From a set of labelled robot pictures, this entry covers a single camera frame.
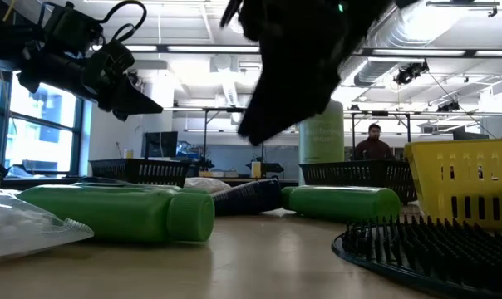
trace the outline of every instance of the yellow plastic basket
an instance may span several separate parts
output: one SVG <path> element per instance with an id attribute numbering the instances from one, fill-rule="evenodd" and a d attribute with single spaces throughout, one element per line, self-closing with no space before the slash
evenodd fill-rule
<path id="1" fill-rule="evenodd" d="M 405 154 L 426 215 L 502 229 L 502 140 L 415 142 Z"/>

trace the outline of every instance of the person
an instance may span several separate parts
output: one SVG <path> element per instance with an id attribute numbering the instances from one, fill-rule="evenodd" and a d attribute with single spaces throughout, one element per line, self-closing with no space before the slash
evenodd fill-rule
<path id="1" fill-rule="evenodd" d="M 369 137 L 359 143 L 354 149 L 354 159 L 393 159 L 390 146 L 386 142 L 379 140 L 381 136 L 381 127 L 377 124 L 371 124 L 368 134 Z"/>

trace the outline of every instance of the white package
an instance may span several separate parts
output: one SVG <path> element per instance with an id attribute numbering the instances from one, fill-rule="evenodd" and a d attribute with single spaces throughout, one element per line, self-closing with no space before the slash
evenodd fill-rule
<path id="1" fill-rule="evenodd" d="M 231 189 L 231 186 L 219 179 L 211 178 L 186 178 L 185 188 L 205 189 L 210 194 Z"/>
<path id="2" fill-rule="evenodd" d="M 85 224 L 52 213 L 0 189 L 0 259 L 21 256 L 94 236 Z"/>

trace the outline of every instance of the computer screen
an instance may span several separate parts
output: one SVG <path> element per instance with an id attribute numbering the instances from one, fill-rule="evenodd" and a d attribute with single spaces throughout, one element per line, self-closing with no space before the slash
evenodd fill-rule
<path id="1" fill-rule="evenodd" d="M 173 158 L 177 154 L 177 132 L 145 133 L 142 142 L 142 156 L 145 157 L 145 145 L 148 144 L 149 157 Z"/>
<path id="2" fill-rule="evenodd" d="M 454 140 L 477 140 L 477 139 L 489 139 L 490 137 L 485 134 L 469 133 L 464 131 L 453 131 L 452 138 Z"/>

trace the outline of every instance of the workbench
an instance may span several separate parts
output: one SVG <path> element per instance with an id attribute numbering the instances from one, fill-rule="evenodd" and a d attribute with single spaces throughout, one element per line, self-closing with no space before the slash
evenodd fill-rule
<path id="1" fill-rule="evenodd" d="M 0 298 L 431 298 L 336 257 L 344 230 L 275 211 L 217 218 L 205 245 L 75 243 L 0 262 Z"/>

